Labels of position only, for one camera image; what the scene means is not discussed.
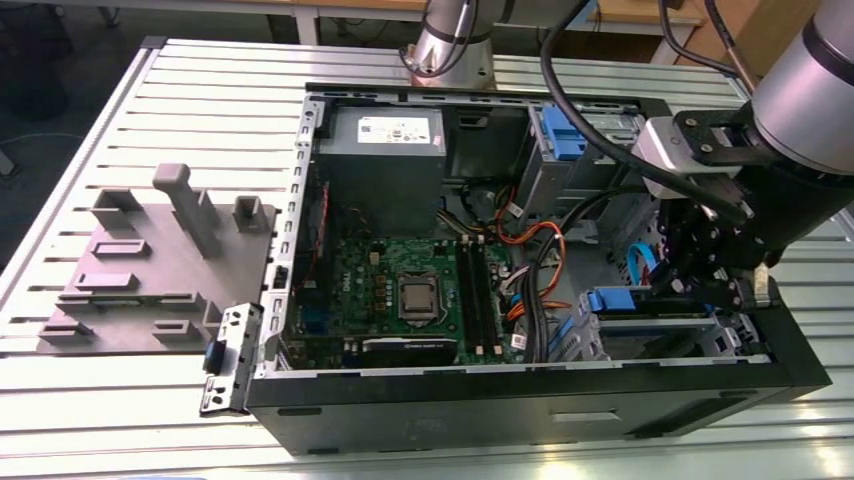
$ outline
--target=wire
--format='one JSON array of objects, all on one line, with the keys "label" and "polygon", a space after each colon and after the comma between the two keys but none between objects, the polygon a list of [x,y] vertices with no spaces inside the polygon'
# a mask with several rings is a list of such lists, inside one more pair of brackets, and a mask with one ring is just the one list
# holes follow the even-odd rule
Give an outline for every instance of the wire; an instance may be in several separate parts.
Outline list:
[{"label": "wire", "polygon": [[[406,52],[406,50],[402,48],[398,51],[398,54],[401,56],[401,61],[404,62],[404,66],[410,71],[410,73],[413,73],[413,75],[416,75],[417,77],[421,77],[421,78],[437,78],[437,77],[445,75],[446,73],[449,73],[452,71],[452,69],[457,66],[460,61],[464,59],[464,55],[466,55],[466,50],[469,49],[469,44],[472,43],[472,37],[474,36],[474,33],[476,33],[476,24],[478,23],[478,12],[480,12],[480,5],[481,5],[480,4],[480,0],[469,0],[469,2],[472,2],[474,4],[474,7],[473,7],[474,8],[474,12],[473,12],[473,15],[472,15],[472,23],[469,25],[469,29],[468,29],[468,32],[466,32],[466,37],[464,39],[462,50],[461,50],[460,54],[457,55],[457,58],[454,58],[453,61],[452,61],[452,58],[454,57],[454,52],[457,50],[457,43],[458,43],[457,36],[454,36],[454,43],[452,44],[452,50],[449,51],[449,54],[445,57],[445,61],[442,62],[442,65],[440,65],[440,68],[437,68],[433,72],[424,71],[421,69],[421,67],[413,68],[413,66],[408,62],[408,52]],[[432,3],[433,2],[428,2],[428,5],[425,5],[425,16],[422,17],[424,21],[428,20],[428,10],[430,8],[430,4]]]},{"label": "wire", "polygon": [[[561,309],[561,308],[573,308],[573,304],[572,303],[566,303],[566,302],[552,302],[552,301],[549,301],[549,302],[544,302],[544,308],[546,310],[556,310],[556,309]],[[518,320],[524,315],[525,315],[525,311],[524,311],[522,308],[520,308],[518,311],[512,309],[510,312],[508,312],[508,321]]]},{"label": "wire", "polygon": [[517,280],[520,280],[522,278],[522,276],[528,273],[530,267],[522,267],[520,270],[517,270],[513,275],[510,275],[505,280],[502,280],[502,283],[500,285],[498,290],[502,293],[510,293],[510,286],[514,284],[514,282]]},{"label": "wire", "polygon": [[724,46],[726,48],[733,48],[736,46],[736,40],[733,39],[730,29],[726,28],[726,22],[724,21],[724,17],[718,11],[716,0],[706,0],[706,13],[709,14],[709,20],[712,20],[712,25],[716,27]]},{"label": "wire", "polygon": [[346,32],[348,35],[350,35],[353,38],[357,39],[357,41],[360,43],[362,43],[364,47],[368,47],[372,43],[374,43],[377,40],[380,40],[380,37],[384,36],[384,33],[386,32],[386,29],[389,28],[389,25],[392,24],[392,20],[386,20],[384,22],[384,26],[380,28],[380,31],[377,32],[377,34],[372,37],[372,38],[362,38],[360,37],[356,33],[353,33],[353,31],[348,28],[348,26],[357,26],[357,25],[362,25],[362,23],[365,23],[365,20],[361,20],[358,23],[350,23],[348,22],[348,20],[341,19],[341,18],[331,18],[330,20],[333,20],[333,23],[335,23],[335,25],[338,25]]},{"label": "wire", "polygon": [[544,78],[546,80],[546,87],[549,88],[549,92],[554,97],[558,108],[578,129],[588,142],[593,146],[596,146],[608,157],[626,164],[630,169],[633,169],[656,183],[670,188],[673,191],[690,198],[697,203],[709,207],[721,215],[721,217],[726,217],[734,224],[744,224],[748,219],[748,214],[736,204],[728,202],[721,197],[704,190],[685,178],[656,167],[641,157],[636,156],[621,145],[617,145],[614,142],[612,142],[590,124],[585,116],[573,105],[569,97],[566,96],[564,87],[561,86],[561,82],[558,80],[558,75],[556,74],[553,65],[553,53],[558,44],[558,35],[568,27],[576,16],[578,16],[578,13],[581,12],[584,6],[584,2],[580,2],[580,5],[573,9],[568,17],[556,26],[552,33],[549,34],[549,37],[546,38],[546,43],[544,43],[544,48],[541,50],[540,61],[541,68],[544,70]]},{"label": "wire", "polygon": [[690,50],[684,48],[682,45],[680,45],[680,42],[677,41],[677,37],[673,34],[673,25],[670,25],[670,14],[668,13],[668,0],[658,0],[658,11],[660,11],[660,18],[662,22],[662,30],[665,32],[665,41],[668,42],[668,45],[670,45],[670,48],[673,48],[674,52],[677,52],[681,56],[684,56],[689,60],[700,63],[701,65],[706,65],[708,67],[714,68],[716,70],[718,70],[722,73],[726,73],[728,75],[737,76],[738,72],[728,64],[721,63],[717,60],[713,60],[712,58],[702,56],[700,53],[692,52]]},{"label": "wire", "polygon": [[437,217],[445,222],[445,224],[461,235],[477,235],[477,233],[466,228],[466,226],[458,221],[452,220],[445,214],[444,210],[437,212]]},{"label": "wire", "polygon": [[119,20],[119,13],[122,12],[121,8],[117,8],[117,13],[113,14],[113,18],[110,19],[110,26],[117,25],[117,20]]},{"label": "wire", "polygon": [[646,263],[648,270],[650,272],[656,270],[656,267],[658,266],[658,260],[656,259],[653,248],[648,243],[644,242],[633,243],[629,246],[629,252],[626,252],[626,267],[629,268],[629,278],[632,279],[633,285],[641,285],[644,283],[641,271],[638,270],[640,258],[644,258],[644,263]]},{"label": "wire", "polygon": [[716,3],[716,0],[706,0],[706,12],[709,13],[709,19],[712,20],[712,24],[716,27],[718,36],[721,37],[721,42],[726,47],[726,53],[733,60],[733,65],[736,65],[738,78],[741,78],[742,82],[745,83],[748,91],[753,93],[757,89],[760,80],[748,67],[748,61],[745,60],[741,50],[736,45],[736,39],[733,38],[730,29],[726,27],[726,22],[724,21],[724,17],[721,16],[721,12],[718,11],[718,4]]},{"label": "wire", "polygon": [[77,138],[78,140],[83,140],[83,137],[81,135],[75,135],[73,133],[31,133],[29,135],[22,135],[21,137],[10,138],[9,140],[3,140],[0,142],[0,145],[9,145],[10,143],[15,143],[19,140],[26,140],[29,138],[37,138],[37,137],[69,137],[69,138]]}]

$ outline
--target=aluminum table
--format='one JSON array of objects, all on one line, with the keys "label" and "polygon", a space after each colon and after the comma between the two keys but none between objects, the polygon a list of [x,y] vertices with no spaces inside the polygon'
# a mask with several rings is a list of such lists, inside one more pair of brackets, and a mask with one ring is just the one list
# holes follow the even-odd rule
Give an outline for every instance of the aluminum table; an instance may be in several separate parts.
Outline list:
[{"label": "aluminum table", "polygon": [[[560,60],[574,93],[658,97],[674,110],[745,101],[710,70]],[[502,89],[544,90],[538,61],[496,59]],[[97,221],[101,187],[166,203],[161,162],[217,197],[283,208],[309,81],[406,84],[392,50],[170,40],[129,68],[0,277],[0,477],[820,478],[854,476],[854,245],[841,214],[773,270],[835,385],[673,439],[293,458],[251,417],[198,417],[202,358],[31,355]]]}]

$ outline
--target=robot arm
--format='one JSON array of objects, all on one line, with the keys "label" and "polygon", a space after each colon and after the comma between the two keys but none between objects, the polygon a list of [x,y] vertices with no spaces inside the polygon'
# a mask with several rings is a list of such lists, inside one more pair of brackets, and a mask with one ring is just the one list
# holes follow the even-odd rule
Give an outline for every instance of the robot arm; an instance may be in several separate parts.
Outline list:
[{"label": "robot arm", "polygon": [[430,87],[488,88],[494,84],[492,33],[497,23],[552,27],[590,0],[430,0],[425,7],[424,30],[402,59],[413,84]]},{"label": "robot arm", "polygon": [[742,109],[648,122],[636,155],[749,212],[729,225],[648,181],[666,238],[654,290],[734,310],[770,306],[768,269],[854,201],[853,28],[854,2],[827,0]]},{"label": "robot arm", "polygon": [[[581,3],[593,8],[596,2],[430,1],[418,45],[412,55],[402,52],[413,82],[490,87],[493,25],[553,26],[556,18],[580,11]],[[581,10],[577,18],[588,13]],[[645,176],[645,170],[654,170],[658,177],[664,172],[681,177],[748,217],[734,225],[646,179],[661,199],[665,236],[666,258],[652,275],[656,292],[685,293],[742,311],[772,305],[768,269],[789,244],[854,201],[852,31],[854,2],[825,0],[752,102],[737,111],[684,111],[648,122],[630,160],[642,159],[653,168],[636,169]]]}]

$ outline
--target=wooden table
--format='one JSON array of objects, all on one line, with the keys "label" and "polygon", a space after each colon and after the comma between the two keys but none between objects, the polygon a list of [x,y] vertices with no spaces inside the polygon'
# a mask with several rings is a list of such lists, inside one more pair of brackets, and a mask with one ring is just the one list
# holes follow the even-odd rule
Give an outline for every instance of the wooden table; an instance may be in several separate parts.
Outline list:
[{"label": "wooden table", "polygon": [[[382,20],[398,20],[404,14],[408,20],[418,21],[421,12],[425,9],[426,0],[263,0],[267,3],[301,5],[311,10],[305,14],[314,18],[319,17],[346,17],[346,18],[373,18]],[[677,60],[677,54],[664,41],[664,32],[658,14],[658,2],[656,0],[600,0],[602,9],[601,31],[612,33],[629,33],[641,35],[656,35],[662,37],[662,42],[653,56],[650,63],[670,65]],[[706,22],[705,13],[696,7],[692,1],[686,1],[680,10],[670,10],[670,21],[674,26],[674,36],[681,45],[689,40],[694,28]],[[596,22],[596,13],[592,12],[588,23],[581,23],[570,27],[577,30],[590,30]],[[310,32],[311,26],[301,27],[301,43],[317,45],[307,42],[317,40],[317,30]]]},{"label": "wooden table", "polygon": [[[301,44],[319,45],[319,18],[343,17],[418,22],[426,0],[146,0],[146,2],[139,0],[35,0],[35,3],[101,7],[106,19],[111,17],[106,9],[119,7],[290,15],[297,19]],[[600,31],[664,36],[654,0],[600,0],[600,5],[602,9]],[[685,45],[694,28],[705,23],[706,16],[694,4],[686,1],[682,9],[672,9],[670,20],[677,41]],[[592,31],[594,24],[596,12],[592,9],[588,22],[576,23],[570,29]],[[650,63],[672,65],[676,60],[677,54],[662,40]]]}]

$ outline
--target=black cable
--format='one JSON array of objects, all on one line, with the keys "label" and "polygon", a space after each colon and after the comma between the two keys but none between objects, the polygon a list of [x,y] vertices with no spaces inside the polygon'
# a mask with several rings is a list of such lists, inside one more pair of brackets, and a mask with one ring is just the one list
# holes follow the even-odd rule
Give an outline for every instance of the black cable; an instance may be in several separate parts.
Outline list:
[{"label": "black cable", "polygon": [[[578,221],[588,215],[588,213],[600,206],[600,204],[618,195],[629,194],[629,193],[648,193],[646,187],[642,185],[626,185],[612,190],[606,190],[600,192],[594,196],[582,200],[570,213],[566,214],[564,219],[561,220],[560,227],[561,232],[566,235],[566,233],[573,229]],[[550,235],[544,244],[540,247],[537,252],[537,257],[534,262],[529,264],[529,271],[521,279],[522,282],[522,301],[525,306],[525,315],[529,321],[529,328],[534,327],[534,330],[528,333],[529,345],[533,339],[536,339],[537,343],[532,346],[533,353],[532,358],[534,362],[546,362],[549,361],[549,326],[546,320],[546,309],[544,308],[544,303],[540,297],[540,287],[538,287],[538,279],[540,279],[540,268],[544,260],[546,260],[546,255],[549,254],[549,250],[554,247],[557,243],[556,235]]]},{"label": "black cable", "polygon": [[570,120],[588,142],[594,147],[597,147],[608,157],[626,164],[626,166],[632,170],[638,172],[644,177],[649,178],[656,183],[670,188],[674,192],[680,193],[701,205],[705,205],[706,207],[713,209],[721,217],[726,217],[736,225],[744,224],[748,219],[748,214],[738,207],[738,205],[728,202],[721,197],[704,190],[685,178],[674,175],[666,170],[662,170],[661,168],[646,162],[641,157],[636,156],[621,145],[617,145],[614,142],[612,142],[609,138],[602,133],[600,133],[597,128],[590,124],[585,116],[573,105],[569,97],[566,96],[564,87],[561,86],[561,82],[558,80],[558,75],[556,74],[552,56],[558,44],[558,37],[561,35],[561,32],[564,32],[573,19],[578,16],[584,6],[585,3],[580,2],[580,5],[573,9],[564,21],[561,21],[561,23],[552,30],[552,33],[546,38],[546,42],[544,43],[544,48],[541,50],[540,63],[544,70],[546,87],[549,88],[549,93],[552,93],[554,97],[558,108],[561,108],[564,115]]},{"label": "black cable", "polygon": [[377,40],[380,40],[380,37],[382,37],[384,33],[386,33],[386,29],[389,28],[389,24],[390,23],[392,23],[392,20],[386,20],[386,22],[384,23],[384,26],[381,27],[380,31],[377,32],[377,35],[374,35],[368,40],[362,40],[362,47],[368,47],[372,43],[374,43]]},{"label": "black cable", "polygon": [[673,26],[670,25],[670,14],[668,13],[668,0],[658,0],[658,11],[661,16],[660,18],[662,21],[662,30],[665,31],[665,41],[668,42],[668,45],[670,45],[670,48],[673,48],[674,52],[677,52],[681,56],[684,56],[689,60],[693,60],[694,62],[700,63],[701,65],[706,65],[708,67],[714,68],[720,72],[726,73],[728,75],[732,75],[734,77],[738,76],[738,72],[728,64],[721,63],[709,57],[704,57],[700,53],[692,52],[690,50],[684,48],[682,45],[680,45],[680,42],[677,41],[677,37],[674,37],[673,35]]},{"label": "black cable", "polygon": [[721,12],[718,11],[716,0],[706,0],[706,13],[709,14],[709,20],[712,20],[712,24],[718,31],[718,36],[721,37],[724,46],[726,48],[734,48],[736,40],[733,39],[733,35],[730,34],[730,29],[726,28],[726,22],[724,21],[724,17],[721,16]]},{"label": "black cable", "polygon": [[748,91],[753,93],[760,85],[760,79],[748,65],[748,60],[745,59],[741,50],[736,46],[736,39],[733,38],[733,34],[730,34],[730,29],[726,28],[726,22],[724,21],[724,17],[718,11],[718,4],[716,3],[716,0],[706,0],[706,12],[709,14],[712,24],[716,27],[716,31],[718,32],[718,37],[721,37],[721,42],[726,47],[726,53],[730,56],[730,60],[733,60],[736,72],[738,72],[738,78],[742,80]]},{"label": "black cable", "polygon": [[[452,69],[457,66],[457,64],[460,63],[460,61],[464,59],[464,55],[466,55],[466,50],[469,49],[469,44],[472,43],[472,37],[474,36],[476,33],[476,24],[478,23],[478,12],[480,12],[480,0],[470,0],[474,3],[474,12],[472,15],[472,23],[469,25],[469,30],[466,32],[466,37],[464,38],[464,44],[462,44],[462,50],[460,52],[460,54],[457,55],[457,57],[454,58],[454,60],[452,60],[452,58],[454,57],[454,53],[457,50],[457,44],[458,44],[458,38],[454,37],[454,43],[452,44],[452,50],[449,51],[448,56],[445,57],[445,61],[442,62],[442,65],[440,65],[440,68],[437,68],[433,72],[426,72],[420,68],[413,68],[413,66],[408,63],[408,52],[406,50],[402,48],[398,51],[398,55],[401,56],[401,61],[404,62],[404,66],[406,67],[406,69],[410,71],[410,73],[413,75],[416,75],[420,78],[437,78],[441,77],[442,75],[445,75],[446,73],[449,73],[452,71]],[[428,3],[428,5],[425,6],[425,21],[428,19],[428,9],[430,8],[430,2]]]},{"label": "black cable", "polygon": [[372,44],[373,42],[380,40],[380,37],[384,36],[384,33],[386,32],[386,29],[389,28],[389,24],[392,23],[392,20],[386,20],[384,22],[384,26],[380,28],[380,31],[377,32],[377,34],[372,38],[365,39],[365,38],[361,38],[360,35],[353,33],[353,31],[348,28],[349,25],[354,25],[354,24],[348,23],[348,21],[341,19],[341,18],[331,18],[331,20],[333,20],[333,23],[335,23],[335,25],[338,25],[339,27],[342,27],[345,29],[345,32],[348,33],[348,35],[350,35],[353,38],[357,39],[357,41],[362,44],[362,47],[368,47],[369,44]]},{"label": "black cable", "polygon": [[541,347],[540,347],[540,330],[541,321],[537,318],[536,306],[540,303],[540,299],[532,299],[532,276],[525,275],[522,277],[522,305],[525,307],[525,318],[528,320],[526,337],[528,342],[525,345],[525,363],[536,363],[541,361]]},{"label": "black cable", "polygon": [[[561,227],[561,232],[566,235],[573,227],[578,223],[578,221],[585,218],[585,215],[590,213],[590,211],[600,206],[601,203],[609,201],[612,198],[626,195],[630,193],[649,193],[648,189],[644,185],[624,185],[622,187],[613,188],[610,190],[605,190],[596,195],[588,197],[582,200],[573,210],[564,216],[561,219],[561,223],[558,226]],[[549,237],[546,242],[541,245],[540,251],[537,252],[537,261],[532,268],[534,270],[540,270],[540,266],[546,260],[546,255],[549,254],[549,250],[554,247],[557,240],[554,235]]]}]

